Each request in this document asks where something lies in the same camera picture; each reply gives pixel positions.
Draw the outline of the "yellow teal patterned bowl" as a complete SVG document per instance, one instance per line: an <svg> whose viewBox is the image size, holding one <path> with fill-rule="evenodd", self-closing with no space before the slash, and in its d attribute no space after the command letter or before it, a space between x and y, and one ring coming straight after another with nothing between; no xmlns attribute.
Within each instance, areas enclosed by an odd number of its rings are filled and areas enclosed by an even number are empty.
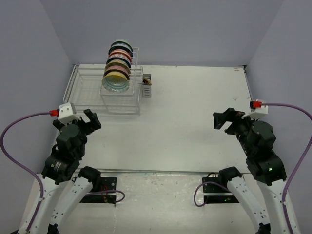
<svg viewBox="0 0 312 234"><path fill-rule="evenodd" d="M125 92L130 87L128 80L117 80L113 78L103 78L101 84L110 92Z"/></svg>

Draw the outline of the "pink leaf patterned bowl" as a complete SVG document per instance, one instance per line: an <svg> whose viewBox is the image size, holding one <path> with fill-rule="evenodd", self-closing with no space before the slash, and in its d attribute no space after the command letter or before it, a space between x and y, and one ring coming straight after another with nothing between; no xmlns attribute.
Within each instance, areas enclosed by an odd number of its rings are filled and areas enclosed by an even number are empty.
<svg viewBox="0 0 312 234"><path fill-rule="evenodd" d="M104 72L103 75L104 78L113 78L113 79L117 79L117 80L130 80L129 75L122 71L122 70L118 70L118 69L112 69L112 70L107 70Z"/></svg>

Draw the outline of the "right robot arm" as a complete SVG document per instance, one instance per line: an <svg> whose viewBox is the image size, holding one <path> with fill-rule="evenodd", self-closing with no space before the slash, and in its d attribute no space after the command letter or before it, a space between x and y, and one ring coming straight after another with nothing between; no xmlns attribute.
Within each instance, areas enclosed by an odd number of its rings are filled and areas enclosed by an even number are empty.
<svg viewBox="0 0 312 234"><path fill-rule="evenodd" d="M236 136L245 155L247 168L262 193L265 206L248 189L241 173L235 167L219 172L217 185L230 191L244 208L258 234L298 234L300 228L288 195L283 196L287 175L282 160L273 151L276 137L273 127L261 120L252 119L252 113L228 108L215 112L214 128L220 129L226 122L228 135Z"/></svg>

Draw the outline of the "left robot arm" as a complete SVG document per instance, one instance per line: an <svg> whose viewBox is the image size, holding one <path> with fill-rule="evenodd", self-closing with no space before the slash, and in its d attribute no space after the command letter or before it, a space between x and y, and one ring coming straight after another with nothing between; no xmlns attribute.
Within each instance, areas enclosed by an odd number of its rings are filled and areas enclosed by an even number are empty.
<svg viewBox="0 0 312 234"><path fill-rule="evenodd" d="M59 135L41 172L37 203L32 206L27 219L19 227L19 234L48 232L58 200L85 155L87 136L101 128L96 113L89 109L83 112L88 117L88 122L77 117L72 111L59 109L58 118L53 121Z"/></svg>

